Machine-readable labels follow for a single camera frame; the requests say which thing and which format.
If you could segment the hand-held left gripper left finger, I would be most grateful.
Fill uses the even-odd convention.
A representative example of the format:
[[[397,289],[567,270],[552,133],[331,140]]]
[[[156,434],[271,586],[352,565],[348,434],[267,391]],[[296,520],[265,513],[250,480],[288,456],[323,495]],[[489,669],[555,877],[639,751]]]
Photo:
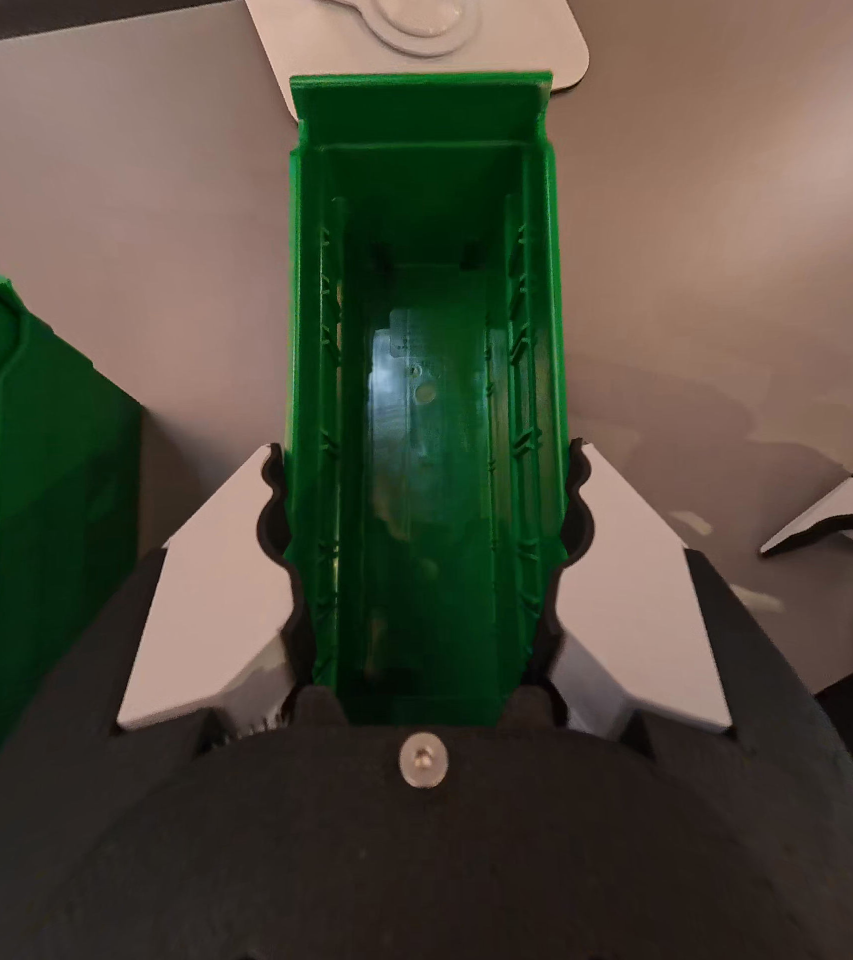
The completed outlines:
[[[117,725],[125,732],[212,711],[229,732],[285,724],[313,675],[299,574],[286,557],[284,451],[267,443],[163,546]]]

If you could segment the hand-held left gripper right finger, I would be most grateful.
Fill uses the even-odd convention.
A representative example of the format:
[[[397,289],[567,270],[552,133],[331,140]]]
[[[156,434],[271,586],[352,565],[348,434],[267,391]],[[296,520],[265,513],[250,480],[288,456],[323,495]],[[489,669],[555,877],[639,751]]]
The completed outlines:
[[[601,452],[568,452],[566,559],[550,577],[528,664],[562,724],[618,738],[636,712],[722,734],[731,712],[687,546]]]

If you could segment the stack of nested green bins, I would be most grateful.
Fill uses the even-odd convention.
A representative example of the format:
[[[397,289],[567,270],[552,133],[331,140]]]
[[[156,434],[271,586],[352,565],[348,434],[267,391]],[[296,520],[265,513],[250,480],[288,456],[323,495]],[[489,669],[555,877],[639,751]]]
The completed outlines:
[[[142,422],[0,277],[0,749],[135,565]]]

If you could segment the green plastic bin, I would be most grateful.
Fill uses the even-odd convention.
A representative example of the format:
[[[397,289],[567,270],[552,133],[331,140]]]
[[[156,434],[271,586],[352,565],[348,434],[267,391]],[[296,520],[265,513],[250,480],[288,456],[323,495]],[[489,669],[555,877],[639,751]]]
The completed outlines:
[[[566,559],[552,86],[291,80],[286,555],[356,726],[493,725]]]

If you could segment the black table strip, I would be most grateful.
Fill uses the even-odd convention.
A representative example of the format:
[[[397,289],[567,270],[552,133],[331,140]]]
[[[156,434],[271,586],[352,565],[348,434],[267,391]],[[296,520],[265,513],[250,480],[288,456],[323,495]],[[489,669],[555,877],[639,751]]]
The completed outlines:
[[[219,1],[0,1],[0,41],[219,3]]]

